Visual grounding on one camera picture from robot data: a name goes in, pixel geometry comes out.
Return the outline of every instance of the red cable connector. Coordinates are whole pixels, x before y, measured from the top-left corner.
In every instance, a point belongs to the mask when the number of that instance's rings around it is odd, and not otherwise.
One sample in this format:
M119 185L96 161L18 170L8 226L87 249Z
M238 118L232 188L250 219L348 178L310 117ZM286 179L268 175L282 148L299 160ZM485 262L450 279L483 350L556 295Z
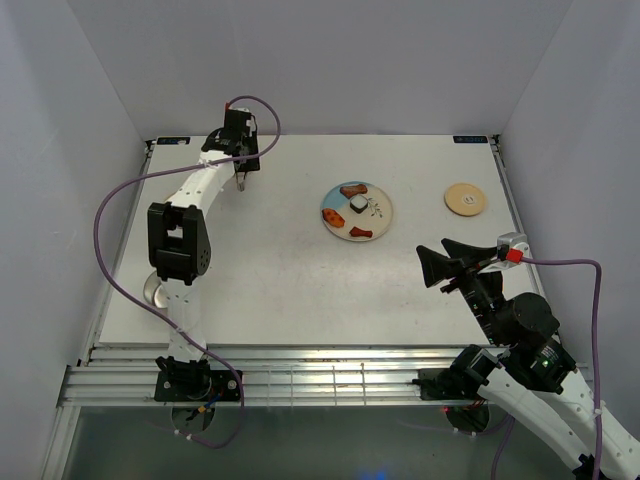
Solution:
M515 250L511 248L507 253L506 260L511 263L520 263L522 261L523 256L524 256L523 252L521 252L520 250Z

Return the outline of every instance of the white table surface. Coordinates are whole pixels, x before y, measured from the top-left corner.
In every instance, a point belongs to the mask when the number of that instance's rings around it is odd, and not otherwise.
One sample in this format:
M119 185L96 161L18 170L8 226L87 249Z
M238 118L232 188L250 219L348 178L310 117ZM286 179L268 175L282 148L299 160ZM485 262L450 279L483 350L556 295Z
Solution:
M260 139L264 148L272 137ZM156 146L149 171L193 164L204 137ZM146 212L187 174L144 184L118 281L142 298L152 272ZM332 235L320 204L352 180L381 187L394 204L390 230L367 243ZM444 204L451 184L473 183L488 199L476 217ZM233 181L207 216L211 267L201 279L203 329L211 345L450 346L487 344L459 292L424 286L417 245L444 253L443 237L478 246L515 230L488 144L442 136L283 136L239 192ZM525 267L505 274L505 296L533 291ZM165 345L168 327L111 296L100 343Z

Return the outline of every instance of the orange toy food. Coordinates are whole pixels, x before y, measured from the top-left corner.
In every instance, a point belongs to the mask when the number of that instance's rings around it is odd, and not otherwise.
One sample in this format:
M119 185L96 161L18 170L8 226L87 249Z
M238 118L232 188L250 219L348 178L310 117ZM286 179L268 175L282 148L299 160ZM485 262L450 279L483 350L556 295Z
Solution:
M362 230L361 228L353 227L349 231L349 235L351 235L352 237L367 237L367 238L371 238L371 237L373 237L373 232L371 230Z
M364 183L359 183L357 185L347 185L345 187L340 187L340 193L343 194L347 198L351 198L358 194L367 193L369 189Z
M340 216L333 208L323 208L322 218L332 227L342 228L344 227L344 218Z

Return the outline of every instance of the gray floor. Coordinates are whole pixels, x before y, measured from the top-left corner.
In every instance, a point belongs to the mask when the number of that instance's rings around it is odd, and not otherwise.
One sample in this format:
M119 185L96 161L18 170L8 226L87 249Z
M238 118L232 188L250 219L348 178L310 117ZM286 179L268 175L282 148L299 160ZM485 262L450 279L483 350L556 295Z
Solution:
M397 420L448 427L438 408L250 409L231 446L211 451L170 428L168 408L83 409L65 479L488 479L503 432L470 439L407 429ZM205 436L232 428L219 409ZM502 417L499 410L491 423ZM498 479L572 479L558 457L516 425Z

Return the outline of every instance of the metal frame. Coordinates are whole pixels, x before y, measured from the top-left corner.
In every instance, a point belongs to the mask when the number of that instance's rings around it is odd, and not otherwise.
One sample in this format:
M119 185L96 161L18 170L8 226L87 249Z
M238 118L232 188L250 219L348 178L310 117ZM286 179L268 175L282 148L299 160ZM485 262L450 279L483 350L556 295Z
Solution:
M142 171L155 142L145 152ZM516 229L523 231L513 194L500 156L499 136L490 137L496 168ZM138 186L118 250L131 227L140 197ZM535 267L527 265L534 289L544 295ZM166 406L153 401L157 368L154 359L166 348L112 348L97 343L111 289L104 293L100 311L93 320L85 354L78 367L70 367L62 386L56 423L42 478L62 478L71 449L80 410L92 407ZM213 350L244 372L247 406L441 406L466 401L422 401L419 387L411 380L418 369L447 368L461 348L263 348L222 347ZM492 349L495 355L500 349Z

